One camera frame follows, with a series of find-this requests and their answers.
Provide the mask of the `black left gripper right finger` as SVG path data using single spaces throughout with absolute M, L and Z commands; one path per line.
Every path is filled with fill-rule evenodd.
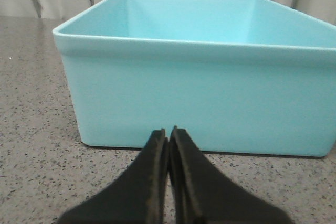
M 221 173 L 185 129 L 169 140 L 176 223 L 291 223 L 290 217 Z

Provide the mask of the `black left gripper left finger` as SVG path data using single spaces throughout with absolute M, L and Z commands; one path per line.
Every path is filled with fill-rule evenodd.
M 66 211 L 58 223 L 163 223 L 168 145 L 165 130 L 154 130 L 112 184 Z

